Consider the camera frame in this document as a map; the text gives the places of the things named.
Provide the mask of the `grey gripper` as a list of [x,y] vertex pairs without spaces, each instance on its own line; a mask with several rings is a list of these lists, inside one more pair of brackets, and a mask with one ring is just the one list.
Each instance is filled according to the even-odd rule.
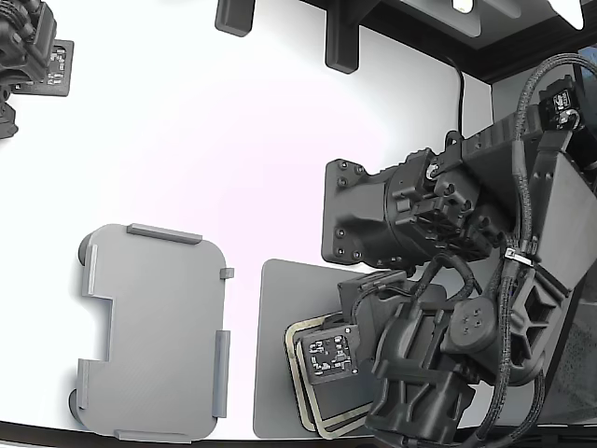
[[414,298],[417,281],[404,271],[365,274],[338,284],[343,336],[348,337],[354,368],[366,371],[376,355],[387,322]]

